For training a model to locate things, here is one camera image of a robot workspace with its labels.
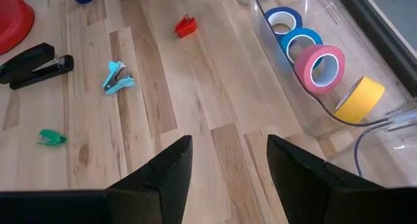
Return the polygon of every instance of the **yellow tape roll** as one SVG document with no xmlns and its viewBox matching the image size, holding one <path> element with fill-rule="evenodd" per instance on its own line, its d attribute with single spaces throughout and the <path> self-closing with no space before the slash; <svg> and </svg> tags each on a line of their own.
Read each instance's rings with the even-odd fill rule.
<svg viewBox="0 0 417 224">
<path fill-rule="evenodd" d="M 334 116 L 357 124 L 375 107 L 385 87 L 368 77 L 361 77 L 336 106 Z"/>
</svg>

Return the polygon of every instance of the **red frisbee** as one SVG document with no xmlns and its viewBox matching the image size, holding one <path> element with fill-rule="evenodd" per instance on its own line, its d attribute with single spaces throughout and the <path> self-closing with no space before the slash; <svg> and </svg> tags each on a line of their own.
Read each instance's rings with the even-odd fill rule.
<svg viewBox="0 0 417 224">
<path fill-rule="evenodd" d="M 23 0 L 0 0 L 0 55 L 26 37 L 34 20 L 33 9 Z"/>
</svg>

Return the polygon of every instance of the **red object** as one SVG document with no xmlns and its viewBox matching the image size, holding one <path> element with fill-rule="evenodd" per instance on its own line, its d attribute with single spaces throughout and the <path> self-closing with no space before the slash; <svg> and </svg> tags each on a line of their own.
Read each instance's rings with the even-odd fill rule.
<svg viewBox="0 0 417 224">
<path fill-rule="evenodd" d="M 175 32 L 180 38 L 184 38 L 197 29 L 197 22 L 194 18 L 189 18 L 185 15 L 181 21 L 175 26 Z"/>
<path fill-rule="evenodd" d="M 34 20 L 35 12 L 23 0 L 0 0 L 0 55 L 26 37 Z"/>
</svg>

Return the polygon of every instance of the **wooden table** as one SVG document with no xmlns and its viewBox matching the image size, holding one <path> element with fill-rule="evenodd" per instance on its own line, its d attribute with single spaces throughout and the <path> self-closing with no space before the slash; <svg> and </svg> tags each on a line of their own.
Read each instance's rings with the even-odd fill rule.
<svg viewBox="0 0 417 224">
<path fill-rule="evenodd" d="M 287 222 L 266 137 L 303 133 L 248 8 L 235 0 L 25 1 L 36 12 L 33 29 L 0 63 L 47 42 L 75 67 L 17 91 L 0 86 L 0 190 L 105 188 L 190 134 L 184 223 Z M 187 13 L 199 28 L 179 39 L 174 26 Z M 109 61 L 126 64 L 136 87 L 106 95 Z M 44 128 L 68 144 L 37 145 Z M 323 156 L 317 142 L 305 145 Z"/>
</svg>

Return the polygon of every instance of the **clear plastic bin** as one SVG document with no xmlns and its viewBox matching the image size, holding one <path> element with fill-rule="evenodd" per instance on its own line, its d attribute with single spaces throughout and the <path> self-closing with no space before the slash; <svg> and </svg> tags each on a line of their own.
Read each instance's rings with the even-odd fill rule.
<svg viewBox="0 0 417 224">
<path fill-rule="evenodd" d="M 405 118 L 368 128 L 330 162 L 386 188 L 417 186 L 417 111 Z"/>
<path fill-rule="evenodd" d="M 254 31 L 306 133 L 321 137 L 344 128 L 372 126 L 414 107 L 414 100 L 407 90 L 339 0 L 252 0 L 251 5 Z M 303 27 L 313 29 L 324 44 L 343 52 L 345 73 L 334 90 L 314 94 L 302 84 L 274 32 L 282 32 L 283 28 L 273 28 L 265 17 L 265 12 L 275 7 L 296 10 L 303 19 Z M 295 41 L 296 46 L 290 48 L 294 61 L 306 48 L 299 46 L 301 40 Z M 325 63 L 314 69 L 312 75 L 319 76 Z M 336 107 L 362 76 L 385 87 L 381 99 L 360 122 L 352 123 L 335 117 Z"/>
</svg>

